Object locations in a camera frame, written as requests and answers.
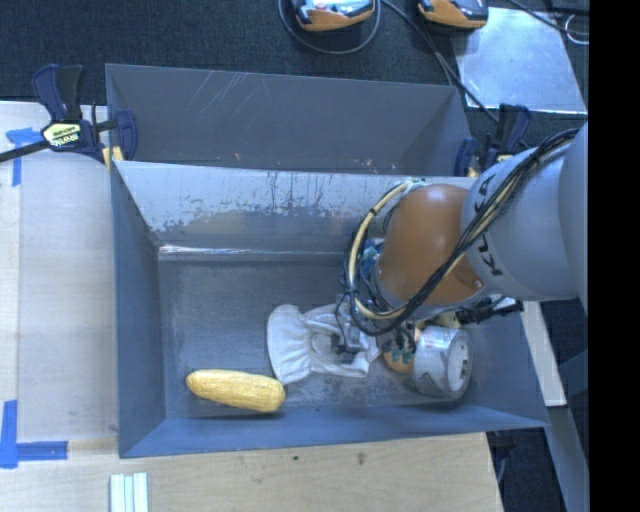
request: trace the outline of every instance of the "tape roll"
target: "tape roll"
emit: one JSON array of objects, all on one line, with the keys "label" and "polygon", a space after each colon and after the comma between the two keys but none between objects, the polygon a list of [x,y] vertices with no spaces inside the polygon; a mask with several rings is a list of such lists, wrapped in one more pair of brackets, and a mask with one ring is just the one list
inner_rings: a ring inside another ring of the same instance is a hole
[{"label": "tape roll", "polygon": [[457,400],[471,379],[471,338],[462,329],[427,326],[418,339],[413,378],[421,393]]}]

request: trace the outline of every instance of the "gray metal sheet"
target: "gray metal sheet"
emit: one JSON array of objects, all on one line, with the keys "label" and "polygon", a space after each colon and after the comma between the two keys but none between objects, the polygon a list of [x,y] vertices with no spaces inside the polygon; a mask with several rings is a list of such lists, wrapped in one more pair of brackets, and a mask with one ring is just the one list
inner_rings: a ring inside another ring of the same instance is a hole
[{"label": "gray metal sheet", "polygon": [[560,33],[526,12],[489,8],[486,26],[454,48],[462,82],[487,107],[587,113]]},{"label": "gray metal sheet", "polygon": [[135,113],[135,159],[244,169],[451,176],[458,91],[426,84],[110,64]]}]

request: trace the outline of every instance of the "blue clamp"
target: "blue clamp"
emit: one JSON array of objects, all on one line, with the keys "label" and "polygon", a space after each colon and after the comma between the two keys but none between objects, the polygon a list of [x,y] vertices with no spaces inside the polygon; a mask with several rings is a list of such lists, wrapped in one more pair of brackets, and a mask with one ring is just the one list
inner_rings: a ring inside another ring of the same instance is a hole
[{"label": "blue clamp", "polygon": [[133,158],[138,143],[133,112],[117,111],[113,119],[98,123],[94,105],[92,121],[83,119],[78,96],[82,73],[82,66],[61,68],[50,64],[33,76],[34,93],[49,112],[51,122],[42,129],[42,140],[0,153],[0,163],[51,149],[79,153],[104,164],[105,145],[100,141],[100,133],[107,130],[117,131],[115,137],[123,157]]}]

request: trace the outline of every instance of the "white cloth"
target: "white cloth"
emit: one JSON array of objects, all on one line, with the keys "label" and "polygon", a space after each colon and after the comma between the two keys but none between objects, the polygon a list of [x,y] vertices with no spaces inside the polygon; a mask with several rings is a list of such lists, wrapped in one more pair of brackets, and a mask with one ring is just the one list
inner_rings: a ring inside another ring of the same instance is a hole
[{"label": "white cloth", "polygon": [[311,372],[366,377],[369,364],[380,354],[375,338],[360,332],[362,350],[350,364],[335,361],[331,336],[343,338],[334,311],[335,304],[322,306],[305,314],[296,306],[277,307],[267,323],[267,349],[276,378],[290,384]]}]

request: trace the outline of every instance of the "black floor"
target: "black floor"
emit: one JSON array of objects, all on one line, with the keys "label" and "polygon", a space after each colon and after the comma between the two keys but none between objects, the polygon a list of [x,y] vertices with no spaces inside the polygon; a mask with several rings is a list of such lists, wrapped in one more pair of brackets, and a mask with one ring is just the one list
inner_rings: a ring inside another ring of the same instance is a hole
[{"label": "black floor", "polygon": [[[393,3],[420,23],[414,14],[415,0]],[[543,0],[526,3],[535,8],[547,5]],[[506,0],[490,2],[490,6],[514,8]],[[3,2],[0,99],[33,101],[31,76],[50,63],[83,65],[87,72],[81,101],[99,105],[106,103],[105,63],[446,84],[444,72],[423,39],[386,6],[381,14],[378,32],[364,50],[334,56],[315,53],[294,41],[281,24],[277,0]],[[566,19],[570,13],[560,14]],[[577,22],[583,30],[588,29],[582,18]],[[372,25],[369,20],[333,38],[319,35],[313,41],[328,49],[353,46],[367,37]],[[455,69],[449,36],[435,34],[433,40]],[[589,105],[589,47],[564,40],[583,99]],[[495,125],[485,114],[471,110],[467,114],[476,138],[484,140],[487,133],[493,133]],[[526,141],[536,145],[548,135],[584,122],[579,116],[536,113]],[[544,315],[559,364],[587,347],[586,319],[577,300],[547,304]],[[572,402],[571,409],[588,456],[589,407],[585,396]],[[506,512],[563,512],[543,431],[511,435],[514,447],[501,482]]]}]

